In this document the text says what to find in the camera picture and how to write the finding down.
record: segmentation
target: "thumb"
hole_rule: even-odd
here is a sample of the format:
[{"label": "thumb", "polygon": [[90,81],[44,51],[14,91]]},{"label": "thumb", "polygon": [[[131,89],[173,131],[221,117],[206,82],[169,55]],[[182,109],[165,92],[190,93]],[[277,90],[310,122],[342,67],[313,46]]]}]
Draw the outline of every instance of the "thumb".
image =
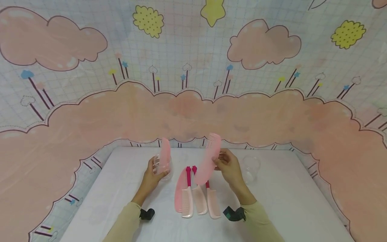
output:
[{"label": "thumb", "polygon": [[217,167],[219,167],[220,170],[223,170],[226,166],[220,159],[217,159],[216,157],[213,157],[212,161],[216,164]]},{"label": "thumb", "polygon": [[161,179],[163,179],[166,175],[168,175],[171,171],[168,170],[168,171],[164,171],[164,172],[161,172],[160,174],[156,175],[156,178],[157,178],[157,181],[160,181]]}]

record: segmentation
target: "beige sleeve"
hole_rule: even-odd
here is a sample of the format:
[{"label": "beige sleeve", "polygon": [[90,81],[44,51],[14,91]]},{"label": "beige sleeve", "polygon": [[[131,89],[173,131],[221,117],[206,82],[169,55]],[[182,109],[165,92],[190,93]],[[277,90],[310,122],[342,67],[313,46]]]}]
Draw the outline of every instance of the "beige sleeve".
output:
[{"label": "beige sleeve", "polygon": [[131,242],[134,232],[140,224],[141,207],[136,203],[128,203],[118,215],[103,242]]},{"label": "beige sleeve", "polygon": [[245,211],[246,226],[255,241],[285,242],[258,201],[251,205],[241,205],[241,207]]}]

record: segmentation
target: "blue star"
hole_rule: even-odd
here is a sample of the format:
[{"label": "blue star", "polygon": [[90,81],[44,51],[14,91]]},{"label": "blue star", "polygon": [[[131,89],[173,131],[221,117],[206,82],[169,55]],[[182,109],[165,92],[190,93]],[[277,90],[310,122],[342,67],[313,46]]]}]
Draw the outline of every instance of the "blue star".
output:
[{"label": "blue star", "polygon": [[31,77],[34,77],[34,74],[30,70],[23,70],[22,74],[20,75],[23,79],[28,79]]}]

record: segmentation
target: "pink comb with magenta handle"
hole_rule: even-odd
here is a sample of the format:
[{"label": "pink comb with magenta handle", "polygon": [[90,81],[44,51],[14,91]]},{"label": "pink comb with magenta handle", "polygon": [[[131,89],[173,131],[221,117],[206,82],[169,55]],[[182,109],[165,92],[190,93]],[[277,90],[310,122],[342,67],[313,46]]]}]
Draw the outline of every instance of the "pink comb with magenta handle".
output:
[{"label": "pink comb with magenta handle", "polygon": [[210,183],[208,181],[205,183],[205,187],[207,188],[207,203],[210,217],[212,219],[218,219],[221,217],[221,213],[216,198],[216,191],[210,189]]},{"label": "pink comb with magenta handle", "polygon": [[187,166],[187,189],[182,190],[182,215],[183,218],[191,218],[194,214],[194,201],[192,200],[191,191],[191,167]]},{"label": "pink comb with magenta handle", "polygon": [[[193,166],[192,170],[193,170],[193,174],[196,175],[196,171],[197,171],[196,166]],[[196,205],[197,214],[198,215],[206,214],[208,211],[207,201],[205,200],[203,190],[199,185],[197,185],[194,189],[192,189],[192,196]]]},{"label": "pink comb with magenta handle", "polygon": [[183,211],[182,208],[182,192],[183,189],[186,189],[187,186],[187,172],[185,171],[185,168],[182,170],[179,179],[176,183],[176,190],[175,190],[175,210],[178,213],[181,213]]},{"label": "pink comb with magenta handle", "polygon": [[220,152],[221,138],[219,135],[210,133],[208,136],[208,143],[205,148],[204,159],[200,163],[196,176],[195,182],[198,185],[204,185],[211,177],[214,169],[215,163],[212,161],[212,158],[218,157]]}]

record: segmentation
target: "person's right hand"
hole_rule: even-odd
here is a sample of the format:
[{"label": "person's right hand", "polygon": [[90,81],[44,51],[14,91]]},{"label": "person's right hand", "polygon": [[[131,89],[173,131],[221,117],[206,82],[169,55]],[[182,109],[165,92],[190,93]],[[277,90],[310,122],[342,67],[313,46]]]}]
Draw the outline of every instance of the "person's right hand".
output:
[{"label": "person's right hand", "polygon": [[229,149],[221,149],[219,157],[213,157],[212,161],[216,164],[215,170],[222,172],[232,190],[245,185],[238,158]]},{"label": "person's right hand", "polygon": [[221,149],[219,156],[213,157],[212,161],[216,164],[215,170],[222,172],[240,204],[251,205],[257,201],[243,180],[238,158],[229,149]]}]

